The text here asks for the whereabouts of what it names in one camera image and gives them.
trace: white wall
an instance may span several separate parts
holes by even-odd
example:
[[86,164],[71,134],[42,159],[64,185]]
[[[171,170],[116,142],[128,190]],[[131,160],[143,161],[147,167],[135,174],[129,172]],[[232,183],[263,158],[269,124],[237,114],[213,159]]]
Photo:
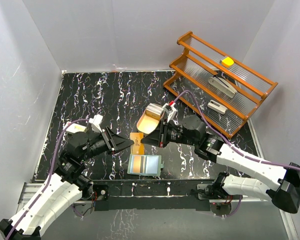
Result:
[[243,60],[273,0],[23,0],[68,72],[168,69],[193,31]]
[[60,83],[22,0],[0,0],[0,220],[16,213],[33,175]]
[[265,157],[300,165],[300,0],[275,1],[244,63],[279,83],[253,116]]

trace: yellow block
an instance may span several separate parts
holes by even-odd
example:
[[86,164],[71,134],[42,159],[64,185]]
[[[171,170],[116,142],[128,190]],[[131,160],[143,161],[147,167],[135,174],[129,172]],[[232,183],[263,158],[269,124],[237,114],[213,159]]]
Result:
[[131,132],[130,139],[134,141],[134,144],[131,146],[131,153],[135,155],[144,155],[145,146],[141,143],[141,139],[144,137],[143,132]]
[[234,62],[230,57],[226,56],[226,57],[224,57],[224,59],[222,59],[222,60],[220,61],[220,63],[221,63],[224,67],[229,68],[229,67],[231,67],[235,62]]

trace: marble tabletop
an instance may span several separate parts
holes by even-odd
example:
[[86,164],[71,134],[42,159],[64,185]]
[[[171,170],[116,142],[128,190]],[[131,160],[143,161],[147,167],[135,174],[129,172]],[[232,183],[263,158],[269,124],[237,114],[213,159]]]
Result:
[[[43,152],[33,181],[46,179],[53,151],[66,122],[80,118],[103,116],[101,126],[109,126],[115,133],[129,138],[136,132],[136,124],[149,103],[163,105],[175,96],[163,88],[163,83],[173,75],[173,71],[66,73],[62,78],[58,99],[48,129]],[[204,101],[204,95],[198,95]],[[195,114],[181,101],[176,103],[176,122],[187,115]],[[63,137],[61,147],[67,136]],[[248,124],[245,124],[231,139],[242,150],[257,154]],[[230,172],[241,176],[227,166],[205,161],[194,154],[192,146],[170,143],[165,148],[146,145],[145,154],[161,155],[164,169],[157,179],[215,179],[220,172]],[[115,155],[105,153],[86,161],[84,175],[92,180],[134,180],[154,179],[127,174],[130,149]]]

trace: black marble surface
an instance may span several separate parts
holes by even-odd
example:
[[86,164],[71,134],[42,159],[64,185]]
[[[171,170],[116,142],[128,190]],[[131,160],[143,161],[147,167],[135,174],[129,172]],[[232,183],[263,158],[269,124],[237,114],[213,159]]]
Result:
[[[172,75],[172,71],[65,74],[33,180],[46,179],[57,138],[66,122],[101,114],[102,127],[109,126],[115,133],[129,138],[131,132],[137,131],[136,124],[149,103],[163,105],[175,98],[163,88],[163,83]],[[201,94],[197,97],[199,102],[203,102],[206,96]],[[176,105],[176,122],[195,114],[181,101]],[[62,146],[66,139],[67,136],[64,136]],[[240,129],[231,142],[244,151],[257,154],[248,124]],[[166,148],[147,145],[145,154],[161,155],[164,160],[164,169],[157,179],[214,179],[224,171],[242,175],[229,167],[204,161],[194,154],[193,147],[182,144],[170,143]],[[92,180],[153,179],[127,174],[129,155],[130,149],[116,155],[103,153],[86,162],[83,174]]]

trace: robotic arm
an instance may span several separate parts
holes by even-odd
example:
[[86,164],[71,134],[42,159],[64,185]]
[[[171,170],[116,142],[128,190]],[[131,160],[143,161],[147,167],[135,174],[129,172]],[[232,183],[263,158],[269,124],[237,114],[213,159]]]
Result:
[[[164,115],[157,128],[141,142],[164,148],[169,142],[194,146],[194,153],[204,160],[226,165],[251,176],[237,177],[225,172],[212,185],[197,189],[199,195],[225,198],[246,195],[268,201],[288,213],[297,213],[300,205],[300,171],[251,161],[245,156],[265,161],[241,150],[237,154],[219,137],[206,132],[207,125],[196,115],[186,116],[181,125],[172,121],[176,114],[174,103],[163,106]],[[291,162],[291,166],[300,168]]]
[[82,175],[84,161],[104,152],[118,153],[134,144],[113,133],[109,127],[101,129],[101,119],[102,116],[95,116],[89,121],[91,125],[86,132],[76,132],[68,139],[51,179],[44,182],[16,215],[1,220],[0,232],[4,239],[16,225],[10,240],[40,240],[50,224],[68,207],[91,195],[93,181]]

